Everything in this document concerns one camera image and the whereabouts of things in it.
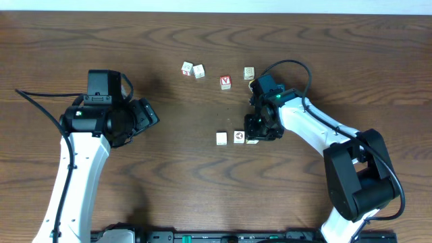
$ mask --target wood grain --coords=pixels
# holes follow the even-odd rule
[[[177,230],[285,230],[328,217],[323,159],[295,134],[232,144],[252,111],[242,79],[281,59],[313,71],[311,101],[338,121],[383,135],[406,191],[399,242],[432,239],[432,17],[191,13],[0,13],[0,242],[30,242],[45,215],[59,133],[15,88],[85,92],[89,69],[127,74],[160,124],[113,150],[94,230],[128,221]],[[206,76],[182,76],[183,61]],[[295,65],[273,72],[303,89]],[[230,75],[231,90],[219,77]],[[37,99],[55,117],[71,99]],[[226,130],[228,146],[215,146]],[[382,215],[397,211],[391,203]]]

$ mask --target cable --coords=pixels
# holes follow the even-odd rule
[[[125,74],[121,74],[121,77],[126,81],[130,88],[129,95],[124,100],[125,103],[129,103],[129,101],[131,101],[132,97],[134,96],[134,87],[132,86],[132,83],[129,81],[129,78],[126,77]]]
[[[309,68],[303,64],[300,61],[296,61],[296,60],[291,60],[291,59],[287,59],[287,60],[282,60],[282,61],[278,61],[277,63],[274,63],[273,65],[269,66],[266,70],[264,70],[264,72],[261,75],[266,74],[271,68],[274,68],[275,66],[281,64],[281,63],[297,63],[298,65],[301,65],[308,73],[308,83],[306,85],[306,88],[303,91],[303,96],[302,96],[302,105],[304,107],[304,109],[311,115],[313,116],[315,119],[317,119],[318,121],[320,121],[322,124],[328,126],[329,128],[335,130],[335,132],[338,132],[342,135],[344,135],[345,137],[355,141],[355,143],[357,143],[357,145],[363,147],[363,149],[367,152],[369,152],[370,154],[372,154],[372,156],[374,156],[374,158],[376,158],[378,160],[378,162],[380,162],[385,169],[389,172],[390,176],[394,179],[394,182],[396,184],[396,188],[399,190],[400,193],[400,208],[399,211],[397,213],[395,213],[392,216],[387,216],[387,217],[368,217],[365,219],[365,221],[369,221],[369,220],[377,220],[377,221],[385,221],[385,220],[393,220],[393,219],[397,219],[398,217],[400,217],[402,215],[402,213],[405,210],[405,204],[406,204],[406,199],[405,199],[405,192],[404,189],[402,188],[402,185],[400,183],[400,180],[398,179],[398,177],[396,176],[396,174],[392,171],[392,169],[390,169],[390,167],[387,165],[387,163],[384,161],[383,157],[372,147],[368,146],[367,144],[365,144],[364,142],[362,142],[361,140],[359,140],[356,137],[351,136],[350,134],[340,130],[339,127],[335,127],[331,124],[329,124],[328,122],[326,122],[324,119],[321,119],[318,115],[314,114],[310,109],[309,106],[306,105],[306,102],[304,101],[306,98],[306,95],[309,91],[309,88],[311,87],[312,84],[312,73],[309,70]]]
[[[19,90],[25,95],[32,95],[32,96],[38,96],[38,97],[74,97],[74,96],[80,96],[82,93],[71,93],[71,94],[44,94],[44,93],[35,93],[35,92],[27,92],[23,90]]]
[[[68,193],[70,179],[72,177],[72,172],[74,170],[74,151],[72,150],[72,145],[69,141],[68,135],[66,134],[66,131],[63,129],[63,127],[61,127],[60,123],[44,107],[39,105],[36,101],[31,99],[27,95],[27,94],[30,94],[30,95],[35,95],[35,96],[42,96],[42,95],[45,96],[45,95],[49,95],[49,94],[34,94],[31,92],[25,92],[25,91],[21,91],[18,89],[15,89],[15,92],[17,92],[19,95],[21,95],[23,98],[25,98],[30,103],[32,103],[36,108],[38,108],[40,111],[42,111],[54,123],[54,125],[60,131],[60,134],[65,139],[66,145],[67,145],[67,150],[69,151],[69,165],[68,165],[69,169],[68,169],[67,175],[66,175],[65,186],[63,187],[63,192],[61,193],[59,207],[57,208],[57,213],[55,214],[54,229],[52,231],[53,243],[57,243],[58,237],[59,237],[59,225],[60,225],[61,212],[63,211],[63,206],[65,204],[66,194]]]

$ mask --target robotic arm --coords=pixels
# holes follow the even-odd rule
[[[290,130],[324,156],[328,192],[334,205],[321,227],[327,242],[351,242],[370,217],[400,195],[391,173],[352,139],[375,149],[393,171],[384,140],[377,131],[359,132],[335,121],[306,97],[302,100],[301,92],[276,84],[269,74],[253,80],[250,89],[255,114],[244,118],[247,140],[275,140],[283,136],[284,130]],[[358,162],[368,162],[368,167],[356,172],[354,164]]]
[[[131,86],[128,96],[124,92],[122,78]],[[132,96],[133,88],[125,75],[111,70],[88,72],[87,94],[80,95],[60,117],[67,137],[61,139],[59,171],[47,214],[33,243],[53,240],[90,242],[97,185],[111,148],[130,143],[134,136],[159,122],[146,99],[132,100]],[[70,141],[74,153],[73,168],[70,167],[66,139]],[[62,205],[65,188],[67,193]],[[57,223],[58,213],[61,217]],[[108,242],[135,242],[135,232],[124,230],[104,240],[107,239]]]

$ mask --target white wall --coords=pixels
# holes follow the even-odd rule
[[[432,0],[0,0],[0,9],[432,15]]]

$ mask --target small cube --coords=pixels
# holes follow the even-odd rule
[[[194,66],[194,64],[188,63],[187,61],[185,61],[183,63],[183,67],[182,67],[182,73],[183,73],[183,75],[191,76],[192,75],[192,67],[193,66]]]
[[[255,71],[253,67],[245,67],[244,68],[244,79],[245,80],[253,80],[255,77]]]
[[[217,132],[216,133],[216,145],[226,145],[227,144],[227,133]]]
[[[247,140],[246,139],[246,144],[257,144],[259,142],[259,140]]]
[[[231,88],[231,77],[229,76],[222,76],[221,77],[221,89],[229,89]]]
[[[234,131],[234,143],[244,143],[244,131]]]
[[[194,70],[195,78],[204,77],[205,73],[204,73],[204,67],[202,64],[194,66],[193,70]]]

